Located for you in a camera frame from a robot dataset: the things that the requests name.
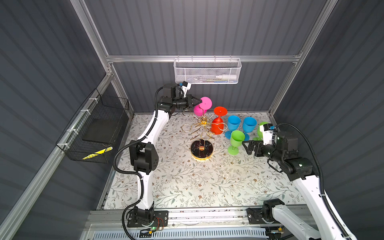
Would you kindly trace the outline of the magenta wine glass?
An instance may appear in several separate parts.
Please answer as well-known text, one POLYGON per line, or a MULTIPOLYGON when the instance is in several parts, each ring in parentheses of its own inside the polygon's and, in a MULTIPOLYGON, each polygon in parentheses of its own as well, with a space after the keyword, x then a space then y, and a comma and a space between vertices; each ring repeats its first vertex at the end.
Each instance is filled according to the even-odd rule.
POLYGON ((194 107, 194 114, 198 117, 202 117, 212 107, 212 100, 208 97, 202 97, 202 102, 194 107))

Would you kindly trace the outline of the green wine glass front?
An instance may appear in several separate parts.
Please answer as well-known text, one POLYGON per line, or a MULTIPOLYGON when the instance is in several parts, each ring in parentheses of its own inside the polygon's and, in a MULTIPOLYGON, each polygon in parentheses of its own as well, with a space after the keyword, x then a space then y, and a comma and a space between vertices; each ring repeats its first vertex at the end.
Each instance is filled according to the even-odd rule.
POLYGON ((253 138, 254 141, 262 141, 263 140, 263 131, 264 127, 263 125, 268 124, 268 122, 261 122, 258 130, 257 130, 257 136, 253 138))

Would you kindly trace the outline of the green wine glass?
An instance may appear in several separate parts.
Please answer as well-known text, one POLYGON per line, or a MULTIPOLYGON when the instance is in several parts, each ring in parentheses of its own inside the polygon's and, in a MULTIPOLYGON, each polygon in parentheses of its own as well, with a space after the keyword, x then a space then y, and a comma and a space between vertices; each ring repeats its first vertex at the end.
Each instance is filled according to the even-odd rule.
POLYGON ((231 146, 228 148, 230 155, 235 156, 239 153, 239 147, 242 145, 242 142, 245 140, 245 134, 241 131, 233 131, 231 133, 230 141, 231 146))
POLYGON ((258 130, 257 130, 257 136, 253 138, 254 141, 262 141, 263 140, 263 131, 264 127, 263 125, 268 124, 268 122, 261 122, 258 130))

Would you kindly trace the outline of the green wine glass back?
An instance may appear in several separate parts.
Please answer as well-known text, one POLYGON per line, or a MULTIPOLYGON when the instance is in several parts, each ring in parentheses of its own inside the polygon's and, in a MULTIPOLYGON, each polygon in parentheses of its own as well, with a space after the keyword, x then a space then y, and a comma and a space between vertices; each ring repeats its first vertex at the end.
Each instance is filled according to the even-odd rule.
POLYGON ((235 156, 239 153, 239 147, 242 145, 242 142, 245 140, 245 134, 241 131, 233 131, 231 133, 230 141, 231 146, 228 148, 230 155, 235 156))

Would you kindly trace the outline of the blue wine glass front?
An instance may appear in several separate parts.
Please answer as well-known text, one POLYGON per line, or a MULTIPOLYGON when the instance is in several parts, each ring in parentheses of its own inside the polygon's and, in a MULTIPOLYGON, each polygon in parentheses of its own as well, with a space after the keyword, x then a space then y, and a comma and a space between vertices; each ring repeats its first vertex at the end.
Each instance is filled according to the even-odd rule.
POLYGON ((251 133, 257 126, 257 120, 252 117, 247 117, 243 121, 243 131, 245 134, 245 141, 250 139, 249 133, 251 133))

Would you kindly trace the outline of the blue wine glass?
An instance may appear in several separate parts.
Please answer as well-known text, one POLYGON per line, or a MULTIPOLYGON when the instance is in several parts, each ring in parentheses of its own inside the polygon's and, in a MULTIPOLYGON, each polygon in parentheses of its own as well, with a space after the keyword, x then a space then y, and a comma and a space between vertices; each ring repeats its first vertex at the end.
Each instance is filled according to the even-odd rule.
POLYGON ((257 120, 252 117, 247 117, 243 121, 243 131, 245 134, 245 141, 250 139, 249 133, 251 133, 257 126, 257 120))
POLYGON ((228 130, 225 133, 225 137, 227 139, 231 138, 232 132, 237 130, 237 128, 239 127, 240 123, 241 123, 241 119, 238 116, 229 116, 228 117, 228 123, 227 123, 228 130))

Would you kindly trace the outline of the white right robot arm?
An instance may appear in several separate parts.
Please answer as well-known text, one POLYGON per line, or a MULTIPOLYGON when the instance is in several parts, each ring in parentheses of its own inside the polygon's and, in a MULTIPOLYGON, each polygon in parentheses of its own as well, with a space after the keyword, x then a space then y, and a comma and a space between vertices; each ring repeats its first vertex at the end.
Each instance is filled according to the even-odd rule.
POLYGON ((284 173, 300 192, 313 216, 313 228, 294 214, 280 199, 264 201, 261 216, 264 222, 278 222, 299 240, 355 240, 324 189, 322 171, 299 155, 298 138, 288 132, 268 130, 262 126, 263 140, 244 141, 247 154, 266 157, 278 164, 278 173, 284 173))

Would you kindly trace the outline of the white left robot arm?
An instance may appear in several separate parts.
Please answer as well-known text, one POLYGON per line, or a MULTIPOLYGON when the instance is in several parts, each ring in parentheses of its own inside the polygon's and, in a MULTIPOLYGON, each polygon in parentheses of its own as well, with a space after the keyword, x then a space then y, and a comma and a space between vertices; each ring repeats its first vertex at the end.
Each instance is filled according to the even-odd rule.
POLYGON ((138 185, 139 202, 133 207, 131 218, 136 223, 148 225, 155 217, 153 200, 153 173, 160 161, 156 150, 156 143, 161 131, 174 114, 175 110, 187 110, 194 108, 202 100, 188 94, 192 84, 182 82, 166 84, 155 93, 155 110, 153 117, 139 137, 138 142, 131 141, 129 147, 131 165, 134 171, 140 175, 138 185))

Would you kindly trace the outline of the red wine glass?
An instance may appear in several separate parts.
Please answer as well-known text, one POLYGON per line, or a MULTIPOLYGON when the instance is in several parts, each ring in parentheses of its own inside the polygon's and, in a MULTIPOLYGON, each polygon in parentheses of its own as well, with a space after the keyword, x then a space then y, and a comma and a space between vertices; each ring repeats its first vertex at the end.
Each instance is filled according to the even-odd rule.
POLYGON ((211 123, 211 132, 215 135, 221 135, 228 127, 224 123, 222 117, 226 116, 228 110, 224 107, 216 107, 214 109, 214 114, 218 117, 215 118, 211 123))

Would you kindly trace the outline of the gold wine glass rack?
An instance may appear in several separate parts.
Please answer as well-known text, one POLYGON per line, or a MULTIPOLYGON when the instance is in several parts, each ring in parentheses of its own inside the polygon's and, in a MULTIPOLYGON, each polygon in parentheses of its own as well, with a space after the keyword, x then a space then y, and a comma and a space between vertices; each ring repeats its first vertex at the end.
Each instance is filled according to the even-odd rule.
POLYGON ((206 161, 213 156, 214 146, 212 141, 215 139, 215 134, 211 132, 212 117, 207 114, 198 117, 193 114, 197 120, 194 124, 183 124, 181 129, 184 133, 188 133, 192 138, 190 151, 192 157, 197 161, 206 161))

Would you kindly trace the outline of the white marker in basket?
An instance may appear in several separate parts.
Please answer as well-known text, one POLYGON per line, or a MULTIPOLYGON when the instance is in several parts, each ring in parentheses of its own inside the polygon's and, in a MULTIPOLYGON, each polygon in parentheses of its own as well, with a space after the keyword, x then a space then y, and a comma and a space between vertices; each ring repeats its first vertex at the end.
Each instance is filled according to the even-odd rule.
POLYGON ((215 77, 216 80, 223 80, 223 81, 235 81, 237 79, 236 75, 219 75, 215 77))

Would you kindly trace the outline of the white perforated vent cover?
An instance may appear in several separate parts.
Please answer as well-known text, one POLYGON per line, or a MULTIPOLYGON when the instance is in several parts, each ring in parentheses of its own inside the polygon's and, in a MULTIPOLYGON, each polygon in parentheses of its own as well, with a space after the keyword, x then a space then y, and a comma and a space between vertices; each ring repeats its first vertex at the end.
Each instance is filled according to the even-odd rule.
POLYGON ((139 231, 130 231, 135 240, 203 240, 203 239, 253 239, 266 240, 269 237, 262 228, 202 228, 202 229, 166 229, 155 232, 149 237, 140 236, 139 231))

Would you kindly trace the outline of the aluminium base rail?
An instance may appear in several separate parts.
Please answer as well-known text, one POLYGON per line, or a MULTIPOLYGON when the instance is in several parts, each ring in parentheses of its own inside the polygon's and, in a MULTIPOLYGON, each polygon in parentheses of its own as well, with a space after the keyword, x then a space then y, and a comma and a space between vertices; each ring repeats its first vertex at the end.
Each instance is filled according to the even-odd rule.
MULTIPOLYGON (((204 208, 173 208, 165 209, 168 212, 161 220, 154 219, 153 224, 165 229, 186 228, 226 228, 226 227, 282 227, 287 232, 289 227, 283 222, 266 224, 260 221, 258 224, 250 224, 247 209, 260 211, 261 206, 240 207, 204 207, 204 208)), ((122 230, 122 210, 91 211, 86 220, 83 233, 91 231, 122 230)))

